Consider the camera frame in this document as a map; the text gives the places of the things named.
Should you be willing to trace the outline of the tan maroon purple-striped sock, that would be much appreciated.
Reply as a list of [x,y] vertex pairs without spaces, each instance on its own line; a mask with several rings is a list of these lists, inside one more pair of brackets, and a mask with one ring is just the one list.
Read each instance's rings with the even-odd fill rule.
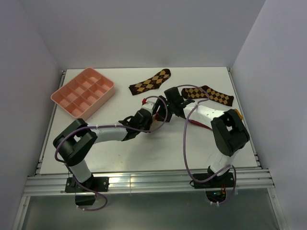
[[158,128],[162,123],[163,123],[162,117],[158,113],[156,113],[153,116],[153,128]]

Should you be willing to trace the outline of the maroon purple orange-toe sock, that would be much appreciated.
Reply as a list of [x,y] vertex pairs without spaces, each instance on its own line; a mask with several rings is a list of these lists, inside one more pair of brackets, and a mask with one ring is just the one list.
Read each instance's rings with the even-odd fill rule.
[[216,117],[222,116],[225,112],[226,111],[215,110],[206,106],[200,106],[192,112],[187,120],[191,124],[212,130],[211,121]]

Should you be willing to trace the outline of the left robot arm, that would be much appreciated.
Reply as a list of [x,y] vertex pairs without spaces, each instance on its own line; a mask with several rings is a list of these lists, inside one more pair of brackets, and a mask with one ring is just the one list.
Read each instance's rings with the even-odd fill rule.
[[141,130],[148,131],[152,122],[153,114],[146,109],[140,109],[134,116],[101,128],[89,126],[78,118],[53,140],[53,146],[77,179],[76,186],[82,191],[89,191],[94,180],[85,156],[91,147],[100,142],[133,139]]

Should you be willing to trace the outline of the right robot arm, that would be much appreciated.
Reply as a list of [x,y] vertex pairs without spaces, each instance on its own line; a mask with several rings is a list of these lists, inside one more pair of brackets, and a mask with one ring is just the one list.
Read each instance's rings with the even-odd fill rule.
[[204,126],[213,132],[218,153],[208,167],[208,183],[217,187],[224,181],[224,174],[231,167],[238,151],[250,141],[249,133],[236,109],[216,110],[188,99],[174,104],[166,98],[153,107],[156,120],[169,122],[176,115],[186,122]]

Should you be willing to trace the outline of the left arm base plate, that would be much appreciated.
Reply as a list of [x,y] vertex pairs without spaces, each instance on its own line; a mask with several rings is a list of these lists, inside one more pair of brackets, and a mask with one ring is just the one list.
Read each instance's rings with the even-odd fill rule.
[[[107,192],[109,185],[108,177],[91,177],[87,181],[81,183],[81,185],[87,189],[96,192]],[[82,193],[88,192],[88,190],[80,187],[73,177],[69,177],[66,181],[65,193]]]

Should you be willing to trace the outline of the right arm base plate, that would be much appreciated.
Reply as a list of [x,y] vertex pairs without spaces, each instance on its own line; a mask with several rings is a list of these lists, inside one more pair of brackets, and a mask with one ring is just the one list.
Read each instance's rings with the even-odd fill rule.
[[211,188],[230,188],[233,187],[235,182],[234,176],[232,172],[227,172],[222,176],[215,176],[213,179],[205,182],[198,183],[194,180],[190,181],[190,185],[195,189],[211,189]]

